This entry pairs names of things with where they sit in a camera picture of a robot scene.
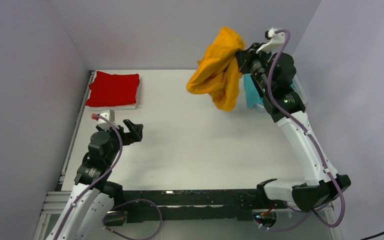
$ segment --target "wall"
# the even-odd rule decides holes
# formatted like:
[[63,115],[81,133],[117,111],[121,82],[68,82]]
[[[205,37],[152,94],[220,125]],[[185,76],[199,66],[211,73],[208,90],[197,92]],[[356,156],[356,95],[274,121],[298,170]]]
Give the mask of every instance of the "wall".
[[293,52],[321,0],[51,0],[90,69],[195,69],[222,26],[250,45],[291,29]]
[[0,240],[32,239],[88,80],[46,0],[0,0]]
[[384,1],[323,0],[294,57],[317,138],[351,178],[344,239],[384,231]]

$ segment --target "yellow-orange towel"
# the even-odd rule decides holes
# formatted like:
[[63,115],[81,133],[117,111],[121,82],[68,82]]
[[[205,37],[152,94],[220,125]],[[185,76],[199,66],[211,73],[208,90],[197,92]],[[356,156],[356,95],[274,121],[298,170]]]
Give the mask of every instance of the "yellow-orange towel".
[[235,53],[245,48],[242,37],[227,26],[208,46],[198,69],[187,82],[191,94],[210,94],[217,108],[231,111],[239,94],[239,72]]

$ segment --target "red cloth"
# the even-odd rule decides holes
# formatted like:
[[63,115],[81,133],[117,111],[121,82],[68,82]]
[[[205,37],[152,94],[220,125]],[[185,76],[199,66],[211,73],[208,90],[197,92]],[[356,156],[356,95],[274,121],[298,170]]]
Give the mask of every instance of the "red cloth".
[[115,107],[135,104],[138,86],[139,74],[112,75],[98,71],[95,80],[89,84],[90,97],[86,106]]

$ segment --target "cloth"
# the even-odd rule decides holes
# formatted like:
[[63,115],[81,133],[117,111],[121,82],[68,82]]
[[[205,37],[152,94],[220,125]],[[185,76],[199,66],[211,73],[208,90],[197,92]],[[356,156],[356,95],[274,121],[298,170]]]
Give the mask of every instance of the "cloth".
[[198,69],[186,89],[191,94],[209,94],[217,108],[231,111],[239,95],[239,72],[235,53],[243,50],[242,37],[227,26],[221,28],[214,42],[208,46]]
[[264,105],[250,74],[243,75],[243,88],[245,89],[246,106],[248,108],[254,107],[255,104]]
[[95,80],[89,84],[89,107],[116,107],[136,104],[139,74],[116,75],[96,72]]

